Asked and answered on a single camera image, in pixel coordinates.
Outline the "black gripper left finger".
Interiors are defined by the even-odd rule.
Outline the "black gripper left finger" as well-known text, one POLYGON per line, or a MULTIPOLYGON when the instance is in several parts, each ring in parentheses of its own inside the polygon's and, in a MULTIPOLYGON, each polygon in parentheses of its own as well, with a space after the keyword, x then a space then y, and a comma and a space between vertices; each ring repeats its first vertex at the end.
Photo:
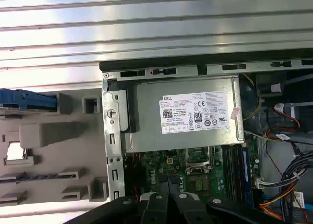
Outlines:
POLYGON ((137 201, 120 197, 70 220, 72 224, 164 224, 167 221, 169 178, 163 176, 157 192, 137 201))

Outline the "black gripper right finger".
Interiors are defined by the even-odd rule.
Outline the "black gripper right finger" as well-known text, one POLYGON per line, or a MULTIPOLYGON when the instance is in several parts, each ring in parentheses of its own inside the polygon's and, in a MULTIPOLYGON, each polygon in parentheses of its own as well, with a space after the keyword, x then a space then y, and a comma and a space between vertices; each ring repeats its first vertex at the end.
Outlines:
POLYGON ((180 176, 170 176, 170 197, 186 224, 282 224, 257 209, 220 197, 200 200, 195 193, 181 192, 180 176))

